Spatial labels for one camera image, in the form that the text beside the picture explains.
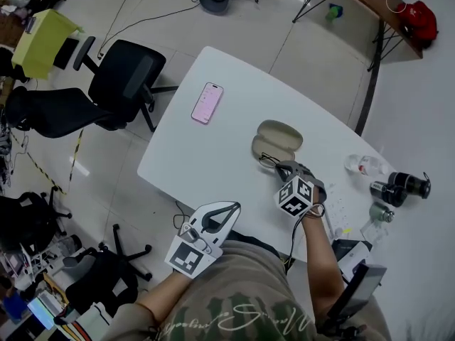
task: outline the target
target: black office chair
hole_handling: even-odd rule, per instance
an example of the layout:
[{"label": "black office chair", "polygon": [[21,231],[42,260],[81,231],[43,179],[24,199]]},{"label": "black office chair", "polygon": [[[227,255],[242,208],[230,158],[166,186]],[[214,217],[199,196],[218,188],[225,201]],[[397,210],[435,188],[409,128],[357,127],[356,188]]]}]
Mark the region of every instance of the black office chair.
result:
[{"label": "black office chair", "polygon": [[94,41],[95,37],[89,37],[84,42],[73,65],[79,70],[84,64],[95,74],[88,91],[92,101],[77,88],[27,91],[18,87],[6,101],[9,125],[59,138],[91,123],[106,130],[123,129],[140,110],[154,132],[156,127],[149,116],[155,105],[154,94],[178,89],[178,86],[151,88],[166,58],[142,45],[118,40],[98,67],[88,55]]},{"label": "black office chair", "polygon": [[0,249],[3,252],[20,252],[22,244],[30,255],[35,255],[48,247],[56,233],[66,235],[57,219],[72,215],[54,210],[54,191],[52,188],[49,203],[45,200],[46,193],[25,192],[17,199],[0,196]]},{"label": "black office chair", "polygon": [[[143,274],[134,268],[129,262],[137,259],[151,251],[151,246],[146,245],[145,250],[140,253],[126,256],[123,254],[120,244],[119,225],[113,226],[115,248],[117,253],[110,251],[103,243],[98,247],[100,251],[89,248],[76,257],[68,257],[63,260],[65,266],[73,267],[87,255],[95,257],[95,262],[90,270],[78,281],[69,286],[65,294],[72,306],[79,314],[86,312],[94,302],[101,302],[112,317],[117,312],[118,307],[125,303],[133,303],[138,296],[137,277],[149,281],[152,277],[150,273]],[[120,294],[113,293],[114,287],[122,279],[127,286]]]}]

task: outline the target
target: small white box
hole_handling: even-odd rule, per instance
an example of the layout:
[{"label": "small white box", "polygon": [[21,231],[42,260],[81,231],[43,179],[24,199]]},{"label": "small white box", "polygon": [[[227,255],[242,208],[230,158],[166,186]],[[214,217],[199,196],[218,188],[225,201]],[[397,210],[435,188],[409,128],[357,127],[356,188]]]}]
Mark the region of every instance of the small white box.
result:
[{"label": "small white box", "polygon": [[296,175],[275,194],[274,199],[281,211],[297,218],[313,205],[313,188],[313,183]]}]

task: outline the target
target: red bag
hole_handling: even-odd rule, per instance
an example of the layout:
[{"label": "red bag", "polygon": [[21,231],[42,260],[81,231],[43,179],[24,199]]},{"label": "red bag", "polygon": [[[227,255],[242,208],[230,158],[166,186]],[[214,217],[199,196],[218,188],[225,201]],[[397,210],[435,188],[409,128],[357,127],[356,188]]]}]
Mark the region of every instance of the red bag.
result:
[{"label": "red bag", "polygon": [[433,11],[421,1],[414,4],[400,4],[398,16],[406,27],[409,37],[422,48],[428,48],[438,35],[437,20]]}]

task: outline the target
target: plastic bottle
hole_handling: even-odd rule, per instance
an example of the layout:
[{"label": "plastic bottle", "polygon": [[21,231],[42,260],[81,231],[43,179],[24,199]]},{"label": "plastic bottle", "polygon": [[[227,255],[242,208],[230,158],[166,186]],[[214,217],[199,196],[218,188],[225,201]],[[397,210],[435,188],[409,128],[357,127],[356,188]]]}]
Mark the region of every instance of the plastic bottle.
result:
[{"label": "plastic bottle", "polygon": [[346,158],[344,166],[351,172],[362,173],[370,177],[376,177],[379,174],[388,172],[387,166],[374,156],[351,154]]}]

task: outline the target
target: black cylindrical object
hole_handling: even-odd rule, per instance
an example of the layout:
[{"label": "black cylindrical object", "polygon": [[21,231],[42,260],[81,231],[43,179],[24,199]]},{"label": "black cylindrical object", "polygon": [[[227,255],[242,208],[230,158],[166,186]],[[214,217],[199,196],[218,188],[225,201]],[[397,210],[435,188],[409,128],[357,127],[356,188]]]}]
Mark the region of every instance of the black cylindrical object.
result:
[{"label": "black cylindrical object", "polygon": [[373,197],[380,198],[394,207],[401,206],[407,197],[404,187],[377,181],[370,184],[370,192]]},{"label": "black cylindrical object", "polygon": [[429,191],[432,189],[432,183],[429,181],[428,175],[424,172],[426,180],[421,180],[413,175],[401,172],[393,172],[390,174],[389,183],[400,185],[406,188],[410,195],[420,196],[423,199],[428,198]]}]

